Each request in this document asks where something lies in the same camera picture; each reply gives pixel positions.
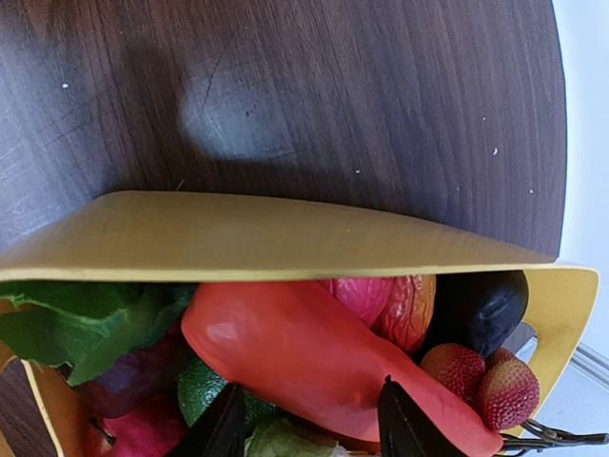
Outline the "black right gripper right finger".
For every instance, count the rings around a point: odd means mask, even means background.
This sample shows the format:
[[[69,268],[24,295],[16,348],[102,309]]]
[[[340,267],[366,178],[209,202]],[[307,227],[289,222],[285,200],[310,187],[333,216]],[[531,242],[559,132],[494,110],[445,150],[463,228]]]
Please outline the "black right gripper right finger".
[[[452,445],[390,376],[378,403],[382,456],[451,456]]]

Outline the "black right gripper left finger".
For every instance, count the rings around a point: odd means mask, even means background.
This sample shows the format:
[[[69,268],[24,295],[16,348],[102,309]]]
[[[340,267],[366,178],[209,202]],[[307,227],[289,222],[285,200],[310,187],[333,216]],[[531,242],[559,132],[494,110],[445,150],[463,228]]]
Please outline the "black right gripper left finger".
[[[175,447],[176,456],[244,456],[246,405],[240,385],[227,384]]]

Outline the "white toy cauliflower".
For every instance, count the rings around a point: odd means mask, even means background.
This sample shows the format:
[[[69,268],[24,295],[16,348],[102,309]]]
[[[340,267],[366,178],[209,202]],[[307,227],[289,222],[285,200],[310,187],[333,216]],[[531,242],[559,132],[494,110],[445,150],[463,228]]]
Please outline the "white toy cauliflower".
[[[286,419],[260,423],[245,443],[245,456],[347,456],[336,440],[307,431]]]

